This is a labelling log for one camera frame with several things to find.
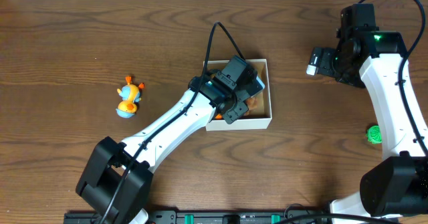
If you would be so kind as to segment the brown plush toy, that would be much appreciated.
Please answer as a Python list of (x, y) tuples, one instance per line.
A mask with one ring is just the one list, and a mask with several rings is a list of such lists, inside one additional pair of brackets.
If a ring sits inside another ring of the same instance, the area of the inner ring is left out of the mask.
[[(248, 111), (244, 114), (244, 116), (248, 116), (251, 113), (251, 111), (253, 111), (253, 110), (255, 110), (257, 108), (257, 99), (255, 97), (251, 97), (251, 98), (248, 98), (245, 101), (245, 103), (247, 104)], [(223, 117), (222, 117), (222, 115), (217, 114), (214, 117), (214, 119), (215, 120), (221, 120), (221, 119), (223, 119)]]

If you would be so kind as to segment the green yarn ball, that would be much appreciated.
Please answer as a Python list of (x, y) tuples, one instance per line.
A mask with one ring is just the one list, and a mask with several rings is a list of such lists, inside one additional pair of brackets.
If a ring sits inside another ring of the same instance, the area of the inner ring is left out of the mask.
[(380, 127), (378, 125), (369, 127), (366, 131), (366, 137), (372, 144), (381, 144), (382, 136)]

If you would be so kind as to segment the yellow blue duck toy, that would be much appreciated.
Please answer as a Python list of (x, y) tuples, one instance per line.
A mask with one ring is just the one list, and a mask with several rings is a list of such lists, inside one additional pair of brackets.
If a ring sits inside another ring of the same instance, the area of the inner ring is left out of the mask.
[(117, 89), (118, 95), (122, 98), (116, 108), (116, 113), (122, 118), (133, 117), (138, 110), (138, 103), (142, 100), (141, 91), (144, 89), (144, 83), (134, 84), (132, 76), (126, 76), (126, 85)]

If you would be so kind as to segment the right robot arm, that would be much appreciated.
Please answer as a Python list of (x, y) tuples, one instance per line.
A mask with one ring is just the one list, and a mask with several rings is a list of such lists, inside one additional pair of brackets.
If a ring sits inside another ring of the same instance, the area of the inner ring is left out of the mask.
[(381, 133), (383, 160), (357, 193), (330, 203), (335, 215), (399, 217), (427, 213), (427, 125), (409, 77), (407, 49), (396, 31), (354, 31), (338, 47), (315, 47), (309, 75), (367, 89)]

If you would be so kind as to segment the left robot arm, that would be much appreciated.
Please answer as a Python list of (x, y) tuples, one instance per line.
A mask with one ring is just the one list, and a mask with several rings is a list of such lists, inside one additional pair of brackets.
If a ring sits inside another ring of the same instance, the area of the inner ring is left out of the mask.
[(140, 132), (116, 142), (109, 136), (94, 148), (76, 192), (98, 214), (96, 223), (145, 223), (143, 209), (160, 163), (180, 143), (218, 114), (232, 124), (248, 111), (246, 100), (265, 85), (259, 78), (217, 74), (195, 77), (181, 99)]

